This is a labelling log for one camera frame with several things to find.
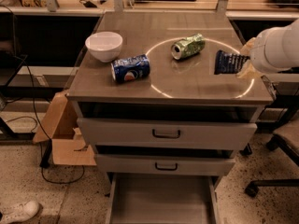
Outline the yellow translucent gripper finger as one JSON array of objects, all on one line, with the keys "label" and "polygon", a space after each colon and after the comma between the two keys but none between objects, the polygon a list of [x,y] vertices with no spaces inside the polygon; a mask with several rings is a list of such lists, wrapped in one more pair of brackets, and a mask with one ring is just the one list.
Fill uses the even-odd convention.
[{"label": "yellow translucent gripper finger", "polygon": [[251,38],[240,50],[240,54],[244,56],[250,56],[250,51],[253,48],[255,42],[255,37]]},{"label": "yellow translucent gripper finger", "polygon": [[256,70],[251,61],[246,61],[241,70],[236,74],[237,78],[253,79],[262,77],[263,73]]}]

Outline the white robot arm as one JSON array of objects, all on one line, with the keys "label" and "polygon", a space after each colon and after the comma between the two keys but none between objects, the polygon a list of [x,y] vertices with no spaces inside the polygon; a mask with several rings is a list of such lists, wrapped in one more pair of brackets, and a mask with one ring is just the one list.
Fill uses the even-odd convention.
[{"label": "white robot arm", "polygon": [[299,20],[285,27],[265,29],[240,50],[249,56],[238,78],[256,78],[299,66]]}]

